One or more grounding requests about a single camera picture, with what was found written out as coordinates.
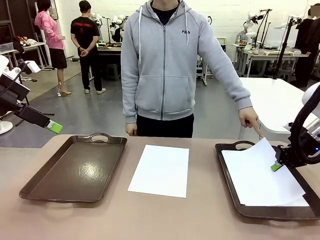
stack of paper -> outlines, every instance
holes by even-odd
[[[187,197],[189,149],[146,145],[128,191]]]
[[[240,200],[246,206],[305,207],[305,192],[283,166],[273,172],[276,152],[266,138],[244,151],[222,151],[226,166]]]

brown tray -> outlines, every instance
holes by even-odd
[[[71,136],[19,195],[28,200],[95,203],[106,194],[126,143],[126,138],[104,133]]]
[[[282,207],[282,206],[245,206],[240,203],[237,191],[232,182],[230,173],[228,171],[222,150],[238,150],[236,147],[239,144],[255,145],[250,141],[238,141],[233,144],[216,144],[215,149],[220,160],[222,170],[231,194],[236,210],[243,216],[256,219],[267,219],[276,221],[306,221],[320,219],[320,199],[313,189],[309,186],[306,180],[295,168],[289,169],[298,183],[301,185],[306,194],[303,198],[309,204],[308,207]]]

hoodie drawstring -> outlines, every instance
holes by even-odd
[[[139,64],[141,64],[141,31],[140,31],[140,26],[141,26],[141,16],[142,16],[142,6],[140,7],[140,12],[139,12]]]
[[[189,31],[188,31],[188,22],[187,22],[187,8],[184,5],[184,12],[185,12],[185,28],[186,28],[186,46],[189,45]]]

hoodie zipper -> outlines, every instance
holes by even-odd
[[[166,89],[166,26],[163,26],[163,75],[162,75],[162,104],[161,104],[161,120],[164,119],[164,107],[165,107],[165,89]]]

black pants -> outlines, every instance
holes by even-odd
[[[140,137],[160,138],[192,138],[194,133],[195,116],[172,120],[160,121],[138,115],[136,118],[137,135]]]
[[[97,91],[101,91],[101,68],[98,50],[92,49],[87,56],[81,56],[80,65],[84,89],[90,90],[89,68],[91,67],[92,75],[94,77],[94,88]]]
[[[299,57],[295,66],[295,79],[299,84],[307,85],[312,70],[314,69],[315,57],[318,51],[313,51],[308,57]]]

